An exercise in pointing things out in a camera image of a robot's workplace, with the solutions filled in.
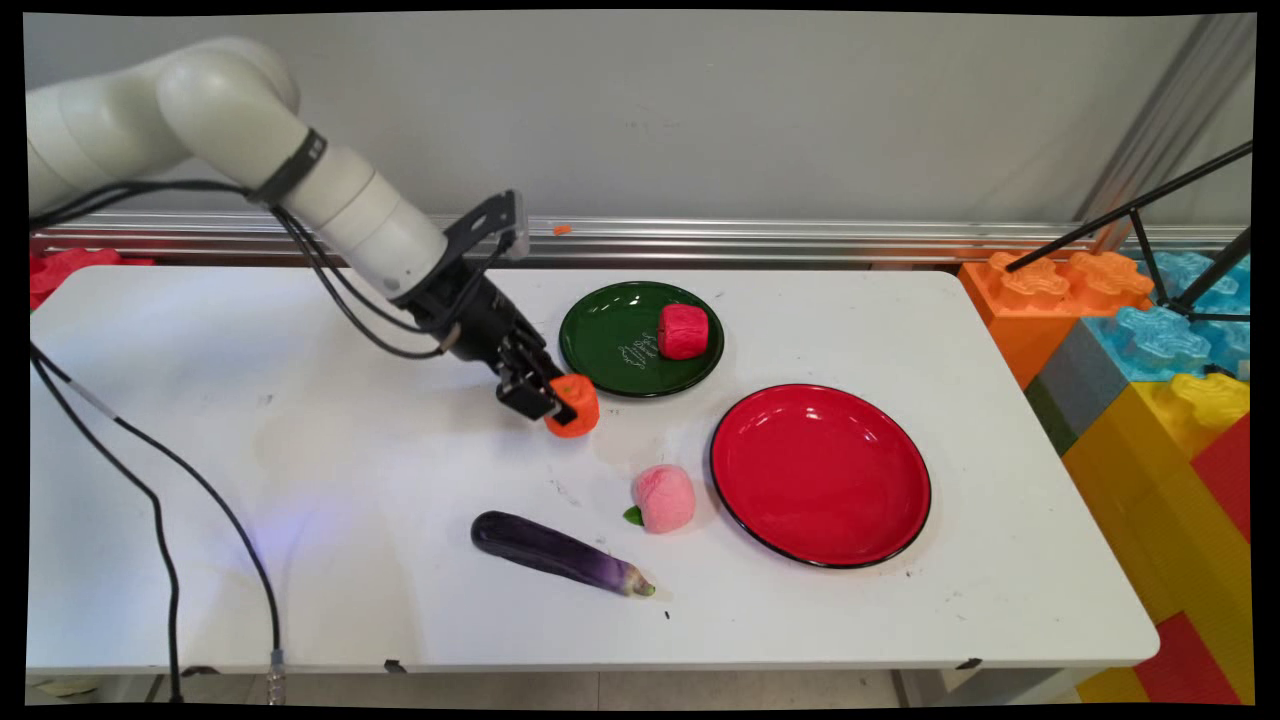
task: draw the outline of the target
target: plate rim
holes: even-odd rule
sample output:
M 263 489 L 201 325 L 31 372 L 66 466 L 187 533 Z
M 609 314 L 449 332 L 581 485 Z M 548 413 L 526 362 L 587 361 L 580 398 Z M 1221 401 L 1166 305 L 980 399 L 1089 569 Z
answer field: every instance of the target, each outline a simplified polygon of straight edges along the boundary
M 716 475 L 716 441 L 719 439 L 719 432 L 721 432 L 721 428 L 724 425 L 724 420 L 728 419 L 730 414 L 735 409 L 737 409 L 739 405 L 746 402 L 748 400 L 755 397 L 756 395 L 760 395 L 762 392 L 768 392 L 771 389 L 776 389 L 776 388 L 780 388 L 780 387 L 814 387 L 814 388 L 822 388 L 822 389 L 835 391 L 835 392 L 844 393 L 844 395 L 847 395 L 850 397 L 854 397 L 856 400 L 860 400 L 860 401 L 865 402 L 867 405 L 870 405 L 872 407 L 874 407 L 881 415 L 883 415 L 886 419 L 888 419 L 890 423 L 893 423 L 893 427 L 896 427 L 899 430 L 901 430 L 902 437 L 906 438 L 906 442 L 911 443 L 911 450 L 914 450 L 915 455 L 919 456 L 920 465 L 924 468 L 924 483 L 925 483 L 925 487 L 929 491 L 929 497 L 928 497 L 928 502 L 924 506 L 924 519 L 920 520 L 920 527 L 916 528 L 915 532 L 911 534 L 911 537 L 908 538 L 908 541 L 904 542 L 900 547 L 897 547 L 896 550 L 891 551 L 887 555 L 877 557 L 876 560 L 869 560 L 867 562 L 846 564 L 846 562 L 823 562 L 820 560 L 810 560 L 808 557 L 800 557 L 797 555 L 787 552 L 786 550 L 783 550 L 783 548 L 781 548 L 781 547 L 771 543 L 769 541 L 762 538 L 759 534 L 755 533 L 755 530 L 753 530 L 750 527 L 748 527 L 748 524 L 744 523 L 741 518 L 739 518 L 737 512 L 733 511 L 733 506 L 730 505 L 728 500 L 724 497 L 724 491 L 721 489 L 721 480 Z M 796 562 L 803 562 L 805 565 L 813 565 L 813 566 L 817 566 L 817 568 L 829 568 L 829 569 L 833 569 L 833 570 L 856 570 L 859 568 L 870 568 L 873 565 L 879 565 L 882 562 L 892 560 L 893 557 L 897 557 L 899 555 L 902 553 L 902 551 L 905 551 L 906 548 L 911 547 L 915 543 L 915 541 L 924 532 L 924 527 L 929 524 L 929 515 L 933 512 L 933 475 L 929 473 L 929 464 L 924 461 L 924 454 L 920 452 L 920 446 L 915 445 L 915 439 L 911 438 L 910 434 L 908 434 L 908 432 L 902 428 L 902 425 L 900 425 L 897 423 L 897 420 L 895 420 L 888 413 L 886 413 L 878 405 L 876 405 L 874 402 L 872 402 L 872 401 L 869 401 L 867 398 L 859 397 L 859 396 L 856 396 L 856 395 L 854 395 L 854 393 L 851 393 L 849 391 L 840 389 L 838 387 L 823 386 L 823 384 L 817 384 L 817 383 L 780 383 L 780 384 L 776 384 L 776 386 L 762 387 L 760 389 L 756 389 L 756 391 L 746 393 L 737 402 L 735 402 L 728 410 L 726 410 L 724 414 L 721 415 L 719 421 L 716 423 L 716 429 L 712 430 L 710 456 L 708 457 L 707 466 L 709 468 L 710 474 L 712 474 L 712 486 L 716 487 L 716 495 L 719 497 L 721 503 L 724 506 L 724 510 L 728 511 L 730 516 L 733 518 L 733 521 L 737 523 L 740 528 L 742 528 L 744 530 L 746 530 L 746 533 L 749 536 L 751 536 L 756 542 L 759 542 L 764 547 L 772 550 L 773 552 L 777 552 L 778 555 L 781 555 L 781 556 L 783 556 L 786 559 L 795 560 Z
M 611 287 L 622 287 L 622 286 L 628 286 L 628 284 L 650 284 L 650 286 L 671 287 L 671 288 L 678 290 L 680 292 L 684 292 L 685 295 L 695 297 L 699 302 L 703 304 L 703 307 L 707 309 L 708 319 L 712 323 L 716 324 L 716 329 L 719 331 L 719 337 L 721 337 L 721 342 L 716 347 L 716 356 L 712 357 L 710 364 L 707 365 L 707 370 L 704 370 L 699 375 L 695 375 L 691 380 L 689 380 L 689 382 L 686 382 L 684 384 L 672 387 L 669 389 L 664 389 L 664 391 L 659 391 L 659 392 L 628 392 L 628 391 L 614 389 L 614 388 L 605 387 L 605 386 L 600 384 L 599 382 L 595 380 L 595 378 L 591 378 L 591 375 L 584 373 L 581 370 L 581 368 L 577 368 L 573 364 L 573 361 L 570 359 L 570 352 L 564 348 L 564 320 L 567 320 L 568 316 L 573 314 L 573 310 L 577 310 L 577 306 L 581 305 L 584 300 L 586 300 L 588 297 L 595 295 L 596 292 L 602 292 L 602 291 L 609 290 Z M 622 282 L 616 282 L 616 283 L 609 283 L 609 284 L 605 284 L 605 286 L 600 286 L 600 287 L 598 287 L 595 290 L 588 291 L 586 293 L 582 295 L 582 297 L 579 297 L 573 302 L 573 305 L 568 309 L 568 313 L 564 313 L 564 316 L 561 318 L 561 327 L 559 327 L 559 332 L 557 333 L 557 336 L 558 336 L 557 345 L 559 345 L 561 356 L 564 359 L 564 364 L 568 365 L 570 370 L 573 370 L 575 373 L 580 373 L 580 374 L 586 375 L 591 380 L 591 384 L 595 386 L 595 389 L 599 389 L 602 392 L 607 392 L 609 395 L 616 395 L 618 397 L 640 397 L 640 398 L 644 398 L 644 397 L 664 397 L 667 395 L 676 395 L 677 392 L 684 392 L 684 391 L 694 387 L 695 384 L 705 380 L 712 374 L 712 372 L 716 370 L 717 366 L 719 366 L 721 357 L 724 355 L 724 342 L 726 342 L 726 340 L 724 340 L 724 325 L 719 322 L 719 315 L 716 314 L 716 310 L 710 305 L 708 305 L 708 302 L 705 300 L 703 300 L 698 293 L 695 293 L 692 291 L 685 290 L 685 288 L 682 288 L 682 287 L 680 287 L 677 284 L 664 283 L 664 282 L 660 282 L 660 281 L 622 281 Z

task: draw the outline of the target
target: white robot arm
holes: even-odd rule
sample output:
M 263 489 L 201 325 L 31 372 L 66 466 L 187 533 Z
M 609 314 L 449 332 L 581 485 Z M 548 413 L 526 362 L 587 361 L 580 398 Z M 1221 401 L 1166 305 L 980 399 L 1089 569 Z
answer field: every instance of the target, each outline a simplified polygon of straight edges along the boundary
M 532 419 L 573 421 L 576 411 L 550 387 L 563 373 L 545 341 L 462 258 L 490 234 L 515 258 L 527 252 L 518 193 L 489 199 L 442 233 L 360 154 L 302 123 L 297 108 L 283 60 L 236 37 L 31 91 L 28 215 L 195 155 L 252 190 L 251 200 L 283 206 L 316 228 L 454 355 L 486 363 L 502 380 L 503 404 Z
M 110 74 L 27 95 L 28 211 L 195 155 L 261 187 L 302 145 L 298 90 L 280 58 L 211 40 Z M 444 255 L 435 225 L 349 147 L 332 143 L 280 201 L 371 286 L 394 297 Z

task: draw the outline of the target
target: black wrist band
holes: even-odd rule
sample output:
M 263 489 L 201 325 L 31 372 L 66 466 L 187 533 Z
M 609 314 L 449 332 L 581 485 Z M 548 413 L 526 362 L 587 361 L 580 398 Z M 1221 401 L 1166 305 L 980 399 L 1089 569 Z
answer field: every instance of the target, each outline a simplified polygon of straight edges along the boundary
M 280 200 L 307 177 L 311 168 L 316 167 L 329 141 L 314 128 L 307 128 L 307 137 L 302 140 L 302 145 L 271 173 L 271 177 L 266 178 L 262 187 L 250 193 L 247 200 L 264 208 L 279 205 Z

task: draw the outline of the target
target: eggplant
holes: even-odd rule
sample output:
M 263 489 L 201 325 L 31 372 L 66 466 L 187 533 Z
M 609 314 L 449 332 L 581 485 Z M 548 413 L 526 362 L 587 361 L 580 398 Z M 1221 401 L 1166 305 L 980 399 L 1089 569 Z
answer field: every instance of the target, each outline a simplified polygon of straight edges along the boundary
M 471 542 L 525 568 L 561 575 L 622 596 L 648 597 L 657 588 L 635 565 L 618 560 L 564 533 L 509 512 L 490 510 L 471 523 Z

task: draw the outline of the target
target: floor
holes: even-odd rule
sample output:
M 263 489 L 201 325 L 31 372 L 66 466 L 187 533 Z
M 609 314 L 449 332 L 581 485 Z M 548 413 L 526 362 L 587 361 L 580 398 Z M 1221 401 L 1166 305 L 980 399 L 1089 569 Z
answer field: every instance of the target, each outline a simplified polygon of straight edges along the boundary
M 963 682 L 947 678 L 947 685 Z M 61 700 L 28 678 L 27 705 L 164 702 L 168 678 L 101 678 L 96 691 Z M 63 687 L 69 683 L 60 683 Z M 58 688 L 45 685 L 52 692 Z M 196 675 L 182 682 L 187 702 L 261 705 L 261 675 Z M 467 710 L 786 710 L 899 707 L 888 671 L 760 673 L 475 673 L 415 675 L 291 675 L 289 705 L 451 707 Z M 1069 693 L 1056 702 L 1079 702 Z

